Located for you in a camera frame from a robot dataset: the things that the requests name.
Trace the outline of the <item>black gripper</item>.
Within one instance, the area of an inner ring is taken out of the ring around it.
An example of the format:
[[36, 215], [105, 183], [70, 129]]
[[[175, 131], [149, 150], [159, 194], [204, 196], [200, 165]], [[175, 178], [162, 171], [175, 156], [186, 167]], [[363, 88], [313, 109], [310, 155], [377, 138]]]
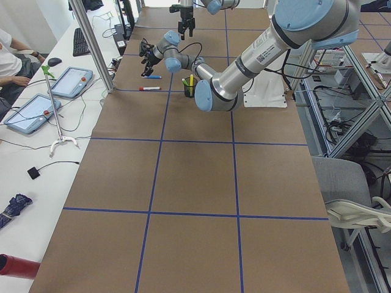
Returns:
[[178, 25], [178, 33], [182, 40], [185, 40], [185, 32], [189, 31], [189, 37], [193, 37], [195, 27], [194, 8], [180, 7], [180, 22]]
[[153, 66], [159, 64], [159, 58], [153, 52], [148, 52], [146, 55], [146, 66], [144, 68], [142, 77], [148, 77], [153, 73]]

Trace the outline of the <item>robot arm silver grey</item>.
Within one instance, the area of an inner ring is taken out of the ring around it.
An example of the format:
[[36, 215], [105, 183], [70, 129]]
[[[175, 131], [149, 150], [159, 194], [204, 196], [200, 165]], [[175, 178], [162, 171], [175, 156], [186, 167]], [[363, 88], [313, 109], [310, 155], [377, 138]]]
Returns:
[[161, 60], [171, 73], [190, 70], [200, 79], [194, 89], [200, 110], [233, 111], [243, 103], [243, 86], [285, 51], [298, 49], [307, 41], [312, 42], [313, 49], [354, 43], [360, 7], [360, 1], [279, 1], [267, 30], [219, 73], [202, 57], [179, 52], [185, 30], [192, 30], [195, 24], [191, 3], [182, 1], [173, 7], [173, 11], [181, 12], [178, 32], [166, 32], [156, 45], [141, 41], [139, 55], [145, 65], [142, 75], [151, 75], [153, 66]]
[[[236, 8], [240, 1], [212, 0], [201, 1], [201, 3], [211, 15], [215, 15], [220, 10]], [[185, 39], [185, 33], [187, 30], [189, 31], [189, 36], [192, 37], [193, 30], [196, 28], [196, 19], [194, 18], [194, 1], [179, 1], [179, 4], [172, 5], [169, 10], [170, 13], [180, 13], [178, 33], [180, 34], [181, 39]]]

